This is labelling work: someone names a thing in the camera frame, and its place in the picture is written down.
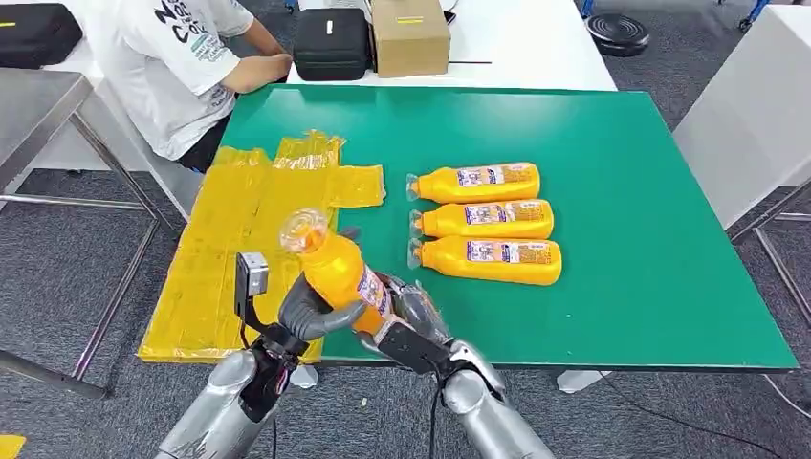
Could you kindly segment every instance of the gray table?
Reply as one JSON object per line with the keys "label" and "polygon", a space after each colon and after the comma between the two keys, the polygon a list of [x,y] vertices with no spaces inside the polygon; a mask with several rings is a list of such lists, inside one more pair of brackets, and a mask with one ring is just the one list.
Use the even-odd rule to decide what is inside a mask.
{"label": "gray table", "polygon": [[146,248],[158,226],[177,236],[177,230],[166,220],[140,186],[133,180],[103,139],[81,115],[82,104],[97,96],[90,82],[72,72],[0,69],[0,192],[6,189],[26,166],[66,124],[72,124],[105,164],[116,173],[135,195],[137,202],[101,201],[26,194],[0,194],[0,201],[29,204],[116,208],[146,211],[152,221],[143,235],[112,297],[101,312],[99,323],[70,375],[50,370],[14,354],[0,350],[0,367],[58,385],[78,394],[100,398],[106,389],[83,381],[93,356],[99,349],[121,300],[132,283]]}

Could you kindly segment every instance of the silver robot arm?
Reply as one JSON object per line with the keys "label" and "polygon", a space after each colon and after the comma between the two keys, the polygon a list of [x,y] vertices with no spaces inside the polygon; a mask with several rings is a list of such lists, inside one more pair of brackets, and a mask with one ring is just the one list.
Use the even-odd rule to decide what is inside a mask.
{"label": "silver robot arm", "polygon": [[[369,337],[359,337],[363,346],[417,373],[426,372],[426,366],[415,361],[431,361],[428,371],[437,373],[444,382],[443,404],[456,415],[483,459],[554,459],[552,451],[510,406],[501,375],[471,344],[450,336],[448,326],[419,283],[405,284],[392,276],[384,276],[384,281],[394,295],[397,315],[408,322],[414,333],[401,330],[393,339],[397,346],[375,346]],[[408,349],[407,356],[400,352],[402,349]]]}
{"label": "silver robot arm", "polygon": [[442,389],[444,405],[456,415],[483,459],[554,459],[524,418],[509,405],[504,382],[472,346],[456,340],[452,359],[465,362]]}
{"label": "silver robot arm", "polygon": [[235,313],[259,337],[224,358],[183,417],[164,438],[156,459],[236,459],[245,456],[262,428],[275,416],[307,340],[351,325],[363,303],[331,311],[303,276],[279,307],[279,322],[259,321],[253,298],[268,287],[268,264],[261,253],[238,253]]}
{"label": "silver robot arm", "polygon": [[251,351],[234,352],[220,361],[206,387],[161,442],[155,459],[243,457],[275,415],[274,407],[255,422],[240,406],[240,393],[256,370]]}

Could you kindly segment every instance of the cardboard box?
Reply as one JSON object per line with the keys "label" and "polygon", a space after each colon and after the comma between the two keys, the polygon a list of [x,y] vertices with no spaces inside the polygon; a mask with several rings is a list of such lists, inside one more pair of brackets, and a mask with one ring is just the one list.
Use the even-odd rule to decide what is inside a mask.
{"label": "cardboard box", "polygon": [[373,0],[379,77],[448,71],[450,31],[439,0]]}

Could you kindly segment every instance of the yellow plastic bag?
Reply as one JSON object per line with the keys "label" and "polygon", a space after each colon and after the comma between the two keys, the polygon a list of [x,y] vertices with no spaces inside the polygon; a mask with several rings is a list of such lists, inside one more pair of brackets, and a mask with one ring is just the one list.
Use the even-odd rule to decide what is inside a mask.
{"label": "yellow plastic bag", "polygon": [[[385,195],[381,166],[339,167],[344,139],[311,131],[284,138],[274,160],[261,149],[223,147],[208,170],[158,306],[138,351],[145,361],[215,362],[242,347],[234,313],[235,255],[260,251],[268,260],[268,292],[254,299],[259,318],[276,320],[300,273],[278,246],[278,230],[300,208],[317,208],[335,228],[335,207],[376,206]],[[255,332],[248,331],[253,340]],[[317,361],[320,340],[304,362]]]}

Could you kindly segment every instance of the yellow bottle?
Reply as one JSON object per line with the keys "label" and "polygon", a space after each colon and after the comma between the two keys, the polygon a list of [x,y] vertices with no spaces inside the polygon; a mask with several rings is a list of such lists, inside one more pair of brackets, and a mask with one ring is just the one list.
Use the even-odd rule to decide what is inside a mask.
{"label": "yellow bottle", "polygon": [[540,191],[540,174],[531,163],[441,167],[428,175],[405,177],[409,201],[417,198],[437,203],[487,203],[531,199]]}
{"label": "yellow bottle", "polygon": [[352,325],[372,337],[392,319],[391,294],[361,258],[351,240],[333,233],[326,217],[305,208],[294,212],[279,233],[281,246],[296,253],[307,282],[335,309],[361,300],[366,310]]}
{"label": "yellow bottle", "polygon": [[409,219],[412,237],[457,235],[546,239],[555,224],[552,207],[542,199],[445,204],[431,212],[412,210]]}
{"label": "yellow bottle", "polygon": [[551,285],[560,277],[560,247],[552,241],[448,236],[408,243],[408,267],[432,268],[445,275]]}

